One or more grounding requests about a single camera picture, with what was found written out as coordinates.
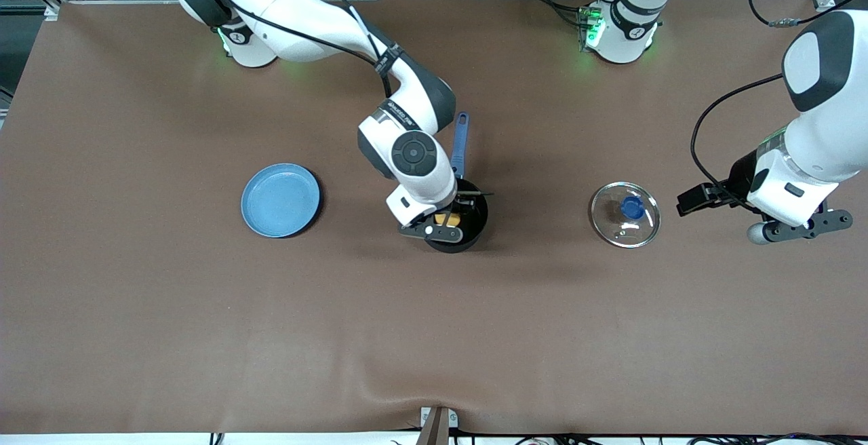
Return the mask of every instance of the brown tablecloth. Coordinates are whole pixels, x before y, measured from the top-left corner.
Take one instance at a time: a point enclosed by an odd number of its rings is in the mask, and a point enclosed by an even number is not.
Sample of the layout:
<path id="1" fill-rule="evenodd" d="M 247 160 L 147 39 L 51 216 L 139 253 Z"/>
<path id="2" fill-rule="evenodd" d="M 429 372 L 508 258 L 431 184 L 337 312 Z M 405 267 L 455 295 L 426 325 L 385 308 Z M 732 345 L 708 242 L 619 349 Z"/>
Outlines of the brown tablecloth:
<path id="1" fill-rule="evenodd" d="M 616 66 L 531 0 L 359 10 L 471 114 L 468 179 L 496 193 L 477 247 L 397 234 L 394 184 L 356 149 L 382 98 L 362 62 L 245 70 L 178 6 L 65 5 L 0 133 L 0 431 L 402 429 L 443 404 L 489 433 L 868 433 L 868 181 L 831 198 L 855 226 L 815 241 L 758 248 L 747 211 L 675 212 L 703 181 L 697 115 L 780 71 L 795 30 L 672 0 Z M 783 83 L 744 93 L 698 151 L 725 176 L 795 114 Z M 280 161 L 325 207 L 271 240 L 239 196 Z M 645 248 L 592 232 L 614 181 L 663 207 Z"/>

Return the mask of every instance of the black cable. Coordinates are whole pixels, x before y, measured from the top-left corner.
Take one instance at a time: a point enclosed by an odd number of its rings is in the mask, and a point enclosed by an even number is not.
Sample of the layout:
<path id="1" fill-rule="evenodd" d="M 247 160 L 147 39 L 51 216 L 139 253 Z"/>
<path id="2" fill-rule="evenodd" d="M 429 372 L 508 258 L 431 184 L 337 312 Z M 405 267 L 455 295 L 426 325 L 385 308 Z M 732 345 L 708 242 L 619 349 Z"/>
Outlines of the black cable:
<path id="1" fill-rule="evenodd" d="M 576 12 L 578 12 L 579 8 L 573 8 L 570 6 L 565 6 L 563 4 L 558 4 L 552 0 L 540 0 L 540 1 L 542 1 L 543 3 L 545 3 L 546 5 L 551 7 L 551 9 L 554 9 L 555 14 L 557 14 L 558 18 L 561 18 L 564 22 L 566 22 L 566 24 L 569 24 L 570 26 L 573 26 L 574 28 L 583 28 L 584 27 L 584 25 L 581 24 L 580 22 L 573 21 L 573 20 L 567 18 L 567 16 L 561 14 L 562 10 L 565 10 L 565 12 L 576 13 Z"/>
<path id="2" fill-rule="evenodd" d="M 750 8 L 751 8 L 751 12 L 753 12 L 753 15 L 754 15 L 757 19 L 759 19 L 759 21 L 762 22 L 762 24 L 765 24 L 766 26 L 771 26 L 771 25 L 772 25 L 772 22 L 771 22 L 771 21 L 769 21 L 768 19 L 763 18 L 763 16 L 760 16 L 760 13 L 757 12 L 757 8 L 756 8 L 756 6 L 753 5 L 753 0 L 747 0 L 747 5 L 750 6 Z"/>
<path id="3" fill-rule="evenodd" d="M 377 62 L 374 62 L 371 58 L 367 58 L 367 56 L 364 56 L 361 53 L 356 52 L 356 50 L 350 50 L 347 47 L 340 46 L 337 43 L 331 43 L 331 42 L 328 42 L 326 40 L 323 40 L 323 39 L 320 39 L 317 37 L 312 37 L 311 35 L 308 35 L 307 33 L 292 30 L 292 28 L 286 28 L 285 26 L 277 24 L 276 22 L 270 21 L 269 19 L 266 19 L 266 18 L 261 18 L 261 16 L 257 16 L 254 13 L 249 12 L 249 10 L 242 8 L 241 6 L 238 5 L 238 3 L 235 3 L 235 1 L 233 1 L 233 0 L 225 0 L 225 1 L 230 6 L 232 6 L 233 9 L 237 10 L 237 12 L 239 12 L 245 16 L 249 16 L 249 18 L 253 18 L 256 21 L 262 22 L 263 24 L 267 24 L 273 28 L 278 28 L 278 30 L 284 31 L 285 33 L 289 33 L 291 35 L 295 35 L 296 37 L 301 37 L 301 38 L 304 38 L 307 40 L 311 40 L 314 43 L 319 43 L 319 44 L 334 48 L 335 50 L 340 50 L 341 52 L 350 53 L 350 55 L 355 56 L 356 58 L 365 61 L 366 64 L 369 64 L 372 66 L 377 64 Z"/>
<path id="4" fill-rule="evenodd" d="M 748 211 L 751 211 L 751 213 L 754 213 L 754 214 L 760 214 L 760 213 L 762 213 L 762 211 L 748 206 L 747 204 L 744 203 L 744 201 L 735 197 L 735 195 L 733 195 L 732 192 L 727 191 L 726 188 L 724 188 L 723 185 L 720 183 L 720 181 L 717 180 L 716 178 L 714 178 L 714 176 L 711 175 L 711 173 L 703 166 L 703 163 L 701 163 L 701 161 L 698 159 L 698 157 L 696 155 L 696 136 L 700 132 L 700 126 L 703 125 L 703 121 L 705 120 L 708 113 L 710 113 L 712 111 L 712 109 L 716 108 L 721 102 L 724 102 L 724 101 L 726 101 L 726 99 L 729 99 L 732 96 L 735 96 L 736 94 L 740 94 L 741 92 L 744 92 L 745 90 L 750 90 L 750 89 L 753 89 L 754 87 L 761 86 L 765 83 L 770 83 L 770 81 L 776 81 L 781 77 L 784 77 L 784 75 L 783 74 L 775 74 L 771 77 L 766 77 L 764 79 L 753 81 L 753 83 L 748 83 L 747 85 L 741 86 L 738 89 L 732 90 L 731 92 L 725 93 L 723 96 L 720 96 L 720 98 L 718 98 L 716 101 L 712 102 L 712 104 L 706 108 L 706 111 L 703 111 L 703 114 L 700 115 L 700 118 L 698 118 L 698 120 L 696 120 L 696 126 L 694 126 L 694 133 L 690 137 L 690 155 L 692 158 L 694 158 L 694 163 L 696 163 L 696 166 L 698 167 L 698 169 L 708 178 L 708 180 L 710 180 L 714 184 L 714 187 L 719 189 L 720 192 L 728 195 L 728 197 L 730 199 L 732 199 L 732 201 L 735 201 L 735 204 L 740 205 L 742 208 L 744 208 Z M 714 440 L 714 439 L 711 439 L 709 437 L 703 437 L 703 436 L 692 439 L 690 442 L 688 442 L 688 445 L 696 445 L 696 443 L 698 443 L 698 442 L 709 442 L 709 443 L 714 443 L 715 445 L 729 445 L 729 442 Z"/>
<path id="5" fill-rule="evenodd" d="M 311 40 L 311 41 L 314 42 L 314 43 L 319 43 L 319 44 L 323 44 L 323 45 L 325 45 L 325 46 L 328 46 L 328 47 L 334 48 L 335 50 L 339 50 L 339 52 L 348 53 L 348 54 L 350 54 L 350 55 L 352 55 L 352 56 L 355 56 L 356 58 L 358 58 L 358 59 L 360 59 L 360 60 L 365 61 L 366 64 L 369 64 L 369 65 L 371 65 L 372 67 L 376 67 L 376 66 L 377 66 L 377 62 L 375 62 L 375 61 L 372 60 L 371 58 L 368 58 L 368 56 L 365 56 L 365 55 L 363 55 L 363 54 L 361 54 L 361 53 L 359 53 L 359 52 L 356 52 L 356 50 L 350 50 L 350 49 L 348 49 L 347 47 L 340 46 L 340 45 L 337 44 L 337 43 L 332 43 L 332 42 L 328 42 L 328 41 L 326 41 L 326 40 L 323 40 L 323 39 L 320 39 L 320 38 L 317 38 L 317 37 L 312 37 L 311 35 L 308 35 L 307 33 L 303 33 L 303 32 L 301 32 L 301 31 L 292 30 L 292 28 L 286 28 L 285 26 L 282 26 L 282 25 L 280 25 L 280 24 L 277 24 L 276 22 L 270 21 L 269 19 L 263 18 L 262 16 L 257 16 L 257 15 L 255 15 L 254 13 L 249 12 L 249 10 L 244 9 L 244 8 L 242 8 L 241 6 L 238 6 L 238 3 L 235 3 L 235 1 L 233 1 L 233 0 L 225 0 L 225 1 L 226 1 L 226 3 L 228 3 L 230 6 L 232 6 L 233 9 L 236 10 L 236 12 L 239 12 L 239 13 L 245 15 L 245 16 L 249 16 L 249 18 L 253 18 L 253 19 L 255 19 L 256 21 L 262 22 L 263 24 L 267 24 L 267 25 L 269 25 L 269 26 L 271 26 L 271 27 L 273 27 L 273 28 L 278 28 L 278 30 L 280 30 L 280 31 L 284 31 L 285 33 L 289 33 L 289 34 L 294 35 L 294 36 L 296 36 L 296 37 L 301 37 L 301 38 L 304 38 L 304 39 L 307 39 L 307 40 Z M 377 54 L 377 56 L 378 56 L 378 58 L 379 58 L 379 56 L 380 56 L 380 55 L 379 55 L 379 51 L 377 50 L 377 47 L 374 45 L 374 43 L 373 43 L 373 38 L 371 38 L 370 35 L 368 36 L 368 41 L 371 42 L 371 46 L 373 47 L 374 52 Z M 382 90 L 384 90 L 385 96 L 388 98 L 389 96 L 391 96 L 391 84 L 389 83 L 389 78 L 388 78 L 388 77 L 381 77 L 381 79 L 382 79 Z"/>
<path id="6" fill-rule="evenodd" d="M 811 433 L 790 433 L 789 435 L 783 436 L 775 436 L 768 440 L 758 441 L 759 445 L 768 445 L 768 443 L 777 442 L 778 440 L 791 439 L 791 440 L 812 440 L 815 442 L 826 442 L 831 443 L 833 445 L 846 445 L 845 442 L 838 440 L 837 438 L 833 438 L 831 436 L 818 436 L 811 435 Z"/>
<path id="7" fill-rule="evenodd" d="M 834 10 L 841 9 L 842 7 L 846 6 L 849 3 L 852 3 L 853 1 L 854 0 L 843 0 L 840 3 L 835 4 L 833 7 L 826 9 L 823 12 L 819 12 L 818 14 L 815 14 L 813 16 L 810 16 L 809 18 L 784 18 L 778 19 L 778 21 L 769 21 L 768 19 L 763 18 L 763 16 L 760 15 L 760 13 L 757 11 L 756 6 L 753 5 L 753 0 L 747 0 L 747 5 L 750 6 L 751 13 L 753 13 L 757 20 L 762 22 L 762 24 L 775 28 L 785 28 L 805 24 L 806 22 L 812 22 L 814 19 L 822 18 L 822 16 L 825 16 L 830 12 L 833 12 Z"/>
<path id="8" fill-rule="evenodd" d="M 843 0 L 840 3 L 835 4 L 834 7 L 831 7 L 829 9 L 824 10 L 823 12 L 821 12 L 819 14 L 815 14 L 815 15 L 811 16 L 811 18 L 800 19 L 799 24 L 805 24 L 806 22 L 812 22 L 814 19 L 820 18 L 821 16 L 825 16 L 828 13 L 833 12 L 834 10 L 841 9 L 842 7 L 846 6 L 849 3 L 852 3 L 853 1 L 854 0 Z"/>
<path id="9" fill-rule="evenodd" d="M 353 15 L 353 13 L 352 13 L 352 12 L 350 11 L 350 9 L 349 9 L 349 8 L 351 8 L 351 7 L 353 6 L 353 4 L 350 4 L 350 2 L 347 1 L 347 0 L 341 0 L 341 2 L 344 3 L 344 5 L 346 6 L 346 7 L 344 8 L 344 10 L 345 10 L 345 11 L 346 11 L 350 16 L 352 16 L 353 19 L 356 19 L 356 16 Z M 373 37 L 371 36 L 371 33 L 367 33 L 367 37 L 368 37 L 368 43 L 371 43 L 371 48 L 374 50 L 374 55 L 376 55 L 376 56 L 377 56 L 377 60 L 379 60 L 379 59 L 381 58 L 382 54 L 379 52 L 379 49 L 377 48 L 377 44 L 374 43 L 374 39 L 373 39 Z M 382 77 L 380 77 L 380 78 L 382 79 L 382 92 L 385 93 L 385 96 L 386 96 L 387 98 L 390 98 L 390 97 L 391 97 L 391 83 L 390 83 L 390 81 L 389 81 L 389 77 L 388 77 L 388 76 L 382 76 Z"/>

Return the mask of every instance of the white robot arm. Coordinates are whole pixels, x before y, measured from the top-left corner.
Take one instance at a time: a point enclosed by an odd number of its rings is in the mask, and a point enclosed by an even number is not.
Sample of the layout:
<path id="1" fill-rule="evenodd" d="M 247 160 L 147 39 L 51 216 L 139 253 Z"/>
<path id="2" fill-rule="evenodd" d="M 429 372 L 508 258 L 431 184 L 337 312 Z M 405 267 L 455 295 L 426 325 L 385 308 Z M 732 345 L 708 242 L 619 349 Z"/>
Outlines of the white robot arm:
<path id="1" fill-rule="evenodd" d="M 602 58 L 615 64 L 633 62 L 649 46 L 657 30 L 657 18 L 668 0 L 599 0 L 594 33 L 586 42 Z"/>
<path id="2" fill-rule="evenodd" d="M 310 62 L 334 55 L 337 45 L 377 61 L 378 72 L 391 74 L 400 88 L 362 121 L 357 137 L 373 166 L 399 182 L 387 198 L 388 207 L 402 226 L 408 226 L 455 199 L 449 158 L 433 138 L 452 122 L 455 95 L 355 10 L 322 0 L 179 1 L 209 26 L 235 26 L 227 32 L 232 41 L 233 33 L 242 35 L 238 38 L 248 49 L 267 50 L 272 58 Z M 239 59 L 235 50 L 233 56 Z"/>
<path id="3" fill-rule="evenodd" d="M 762 211 L 766 222 L 748 231 L 757 244 L 816 237 L 852 224 L 846 211 L 828 210 L 825 199 L 839 182 L 868 167 L 868 113 L 862 109 L 868 12 L 831 12 L 813 22 L 790 44 L 782 68 L 799 117 L 736 161 L 722 183 Z M 682 216 L 728 204 L 711 203 L 708 191 L 698 188 L 679 196 Z"/>

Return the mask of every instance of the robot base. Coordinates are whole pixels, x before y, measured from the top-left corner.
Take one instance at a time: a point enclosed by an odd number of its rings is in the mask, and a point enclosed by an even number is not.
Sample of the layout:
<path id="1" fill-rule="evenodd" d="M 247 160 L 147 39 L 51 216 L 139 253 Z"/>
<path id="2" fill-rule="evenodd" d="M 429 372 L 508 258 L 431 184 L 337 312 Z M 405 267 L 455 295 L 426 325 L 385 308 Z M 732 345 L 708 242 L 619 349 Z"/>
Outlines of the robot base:
<path id="1" fill-rule="evenodd" d="M 638 32 L 642 32 L 642 37 L 629 40 L 624 36 L 623 31 L 612 24 L 610 17 L 611 4 L 597 1 L 591 4 L 590 7 L 598 8 L 599 14 L 605 16 L 598 27 L 598 36 L 595 39 L 585 37 L 585 46 L 588 50 L 594 50 L 600 58 L 612 64 L 629 64 L 630 62 L 635 62 L 635 60 L 642 56 L 642 52 L 651 46 L 654 32 L 657 31 L 657 24 L 648 32 L 645 32 L 642 28 L 637 28 Z"/>
<path id="2" fill-rule="evenodd" d="M 479 189 L 465 179 L 458 179 L 458 191 L 479 192 Z M 483 229 L 486 227 L 488 221 L 488 203 L 486 197 L 484 195 L 470 195 L 464 198 L 472 199 L 474 201 L 473 206 L 466 207 L 461 204 L 455 204 L 455 201 L 453 201 L 455 212 L 461 215 L 461 222 L 458 226 L 464 232 L 464 237 L 457 244 L 425 240 L 426 244 L 429 244 L 434 250 L 443 253 L 461 253 L 467 250 L 467 248 L 472 247 L 479 239 L 481 233 L 483 233 Z"/>

